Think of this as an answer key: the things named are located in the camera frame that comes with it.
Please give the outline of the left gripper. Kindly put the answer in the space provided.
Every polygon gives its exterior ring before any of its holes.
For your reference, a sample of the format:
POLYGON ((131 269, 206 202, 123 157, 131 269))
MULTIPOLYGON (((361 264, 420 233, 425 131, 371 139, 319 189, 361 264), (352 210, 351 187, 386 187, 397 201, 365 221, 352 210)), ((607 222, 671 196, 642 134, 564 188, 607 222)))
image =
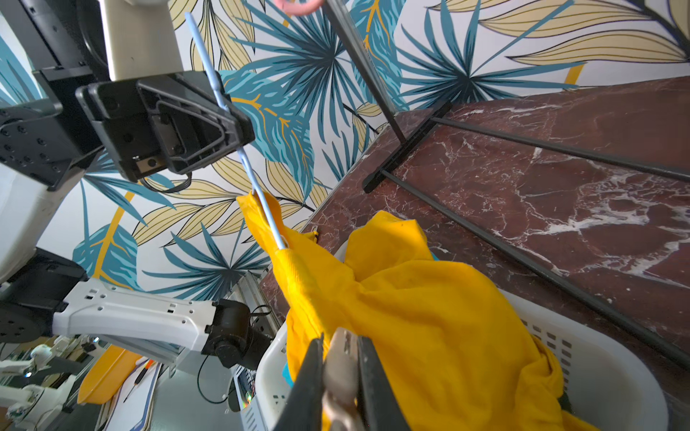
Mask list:
MULTIPOLYGON (((50 191, 87 169, 102 145, 132 182, 162 170, 186 175, 235 152, 233 123, 221 119, 204 72, 96 84, 89 66, 32 74, 46 96, 1 109, 1 163, 50 191)), ((253 143, 251 119, 225 99, 253 143)))

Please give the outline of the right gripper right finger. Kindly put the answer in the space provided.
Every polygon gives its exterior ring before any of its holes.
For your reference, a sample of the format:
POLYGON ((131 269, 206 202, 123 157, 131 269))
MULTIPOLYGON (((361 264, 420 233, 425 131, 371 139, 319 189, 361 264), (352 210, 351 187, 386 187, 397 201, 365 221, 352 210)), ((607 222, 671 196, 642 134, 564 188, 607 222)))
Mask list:
POLYGON ((411 431, 373 341, 367 337, 359 337, 358 350, 357 409, 364 429, 411 431))

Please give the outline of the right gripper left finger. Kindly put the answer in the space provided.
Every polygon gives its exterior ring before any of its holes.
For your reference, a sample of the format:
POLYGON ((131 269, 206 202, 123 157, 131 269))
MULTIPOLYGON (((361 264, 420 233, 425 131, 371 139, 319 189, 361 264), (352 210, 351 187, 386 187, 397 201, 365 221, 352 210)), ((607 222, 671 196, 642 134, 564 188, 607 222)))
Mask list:
POLYGON ((290 392, 275 431, 320 431, 322 429, 323 336, 313 339, 307 349, 298 378, 290 392))

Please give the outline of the beige clothespin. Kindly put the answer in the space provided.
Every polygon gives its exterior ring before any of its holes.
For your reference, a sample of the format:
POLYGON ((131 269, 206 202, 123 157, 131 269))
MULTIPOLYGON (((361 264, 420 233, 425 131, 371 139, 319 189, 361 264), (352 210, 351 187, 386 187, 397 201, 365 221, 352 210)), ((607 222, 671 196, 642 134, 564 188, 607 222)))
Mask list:
POLYGON ((338 328, 323 367, 323 413, 330 421, 330 430, 364 430, 358 411, 359 337, 345 328, 338 328))

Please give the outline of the yellow t-shirt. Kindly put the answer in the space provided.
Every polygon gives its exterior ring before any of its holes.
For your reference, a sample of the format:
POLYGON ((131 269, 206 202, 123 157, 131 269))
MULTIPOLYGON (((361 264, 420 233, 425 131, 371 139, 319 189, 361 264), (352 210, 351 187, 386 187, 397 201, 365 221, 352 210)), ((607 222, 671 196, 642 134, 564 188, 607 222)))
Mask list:
POLYGON ((259 199, 238 201, 289 303, 286 356, 297 376, 311 340, 342 328, 372 340, 414 430, 586 430, 564 408, 556 356, 532 336, 494 283, 436 260, 413 220, 376 213, 338 260, 309 233, 280 228, 259 199))

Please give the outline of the light blue wire hanger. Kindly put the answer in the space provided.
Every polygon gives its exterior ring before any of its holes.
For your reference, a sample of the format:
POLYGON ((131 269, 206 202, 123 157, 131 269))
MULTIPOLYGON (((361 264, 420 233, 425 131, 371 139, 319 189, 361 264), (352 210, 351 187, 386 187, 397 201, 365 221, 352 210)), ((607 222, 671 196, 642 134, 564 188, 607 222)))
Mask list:
POLYGON ((235 152, 237 152, 237 154, 239 154, 240 162, 244 167, 245 173, 247 174, 248 179, 252 185, 253 192, 258 197, 262 205, 266 221, 269 227, 271 228, 271 233, 273 235, 274 241, 276 242, 276 246, 279 250, 285 250, 287 248, 287 245, 283 241, 283 237, 273 217, 271 207, 266 199, 266 195, 256 175, 253 173, 251 161, 244 150, 244 146, 250 143, 250 141, 248 140, 248 136, 244 133, 244 131, 242 131, 239 118, 237 118, 237 116, 231 113, 229 105, 226 103, 225 95, 221 89, 221 82, 219 80, 219 76, 217 75, 217 71, 213 68, 213 63, 210 59, 210 54, 206 49, 203 37, 201 35, 201 31, 199 30, 196 20, 193 18, 191 13, 185 13, 184 16, 185 22, 187 23, 190 29, 192 39, 196 44, 196 48, 199 53, 199 59, 201 60, 204 72, 208 77, 208 83, 210 84, 210 88, 216 99, 217 106, 221 111, 224 112, 221 119, 230 120, 233 123, 231 129, 235 132, 236 138, 234 139, 233 144, 231 144, 231 147, 235 152))

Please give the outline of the pink wire hanger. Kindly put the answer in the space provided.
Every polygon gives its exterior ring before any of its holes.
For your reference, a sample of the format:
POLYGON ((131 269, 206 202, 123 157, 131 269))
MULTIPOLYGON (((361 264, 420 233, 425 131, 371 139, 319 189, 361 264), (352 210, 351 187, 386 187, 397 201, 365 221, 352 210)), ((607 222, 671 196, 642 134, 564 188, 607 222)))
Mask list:
POLYGON ((306 16, 318 11, 325 2, 323 0, 309 0, 300 3, 299 1, 290 2, 287 0, 275 0, 274 4, 280 11, 288 15, 306 16))

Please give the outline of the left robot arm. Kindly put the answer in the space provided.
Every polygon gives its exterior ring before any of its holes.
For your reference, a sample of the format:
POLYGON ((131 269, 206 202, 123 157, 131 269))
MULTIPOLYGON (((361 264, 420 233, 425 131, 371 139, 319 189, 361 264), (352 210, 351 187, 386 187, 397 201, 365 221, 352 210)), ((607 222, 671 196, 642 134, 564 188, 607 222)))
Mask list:
POLYGON ((38 245, 101 154, 115 180, 145 188, 192 174, 255 139, 208 66, 187 72, 165 1, 5 1, 27 56, 1 66, 1 339, 97 335, 169 343, 256 369, 269 348, 246 305, 179 300, 100 281, 38 245))

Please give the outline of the white plastic basket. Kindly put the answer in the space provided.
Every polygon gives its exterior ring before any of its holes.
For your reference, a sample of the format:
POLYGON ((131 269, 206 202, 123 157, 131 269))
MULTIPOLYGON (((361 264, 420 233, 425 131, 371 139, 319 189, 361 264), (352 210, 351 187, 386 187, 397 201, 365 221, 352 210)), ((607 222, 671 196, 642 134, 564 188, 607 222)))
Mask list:
MULTIPOLYGON (((665 430, 670 414, 656 378, 630 350, 606 335, 526 299, 504 295, 535 337, 555 354, 576 417, 600 430, 665 430)), ((291 391, 281 326, 255 376, 243 412, 247 430, 271 430, 291 391)))

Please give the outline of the black clothes rack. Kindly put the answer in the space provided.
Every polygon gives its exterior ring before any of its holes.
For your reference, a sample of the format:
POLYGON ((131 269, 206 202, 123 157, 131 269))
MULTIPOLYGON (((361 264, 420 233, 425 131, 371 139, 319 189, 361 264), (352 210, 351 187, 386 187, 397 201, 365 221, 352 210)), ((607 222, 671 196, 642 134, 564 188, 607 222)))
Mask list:
POLYGON ((689 366, 686 1, 350 1, 368 101, 429 108, 364 179, 475 232, 689 366))

